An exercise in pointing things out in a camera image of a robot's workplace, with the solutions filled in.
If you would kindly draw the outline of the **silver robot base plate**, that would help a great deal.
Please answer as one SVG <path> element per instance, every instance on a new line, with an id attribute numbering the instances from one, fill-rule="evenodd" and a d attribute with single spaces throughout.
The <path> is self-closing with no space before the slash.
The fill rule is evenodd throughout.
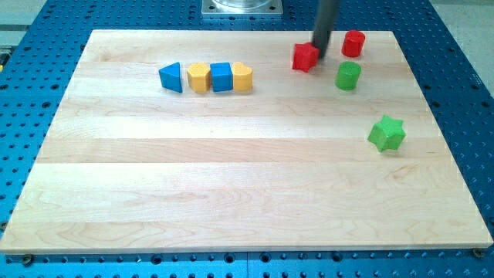
<path id="1" fill-rule="evenodd" d="M 202 15 L 282 15 L 281 0 L 202 0 Z"/>

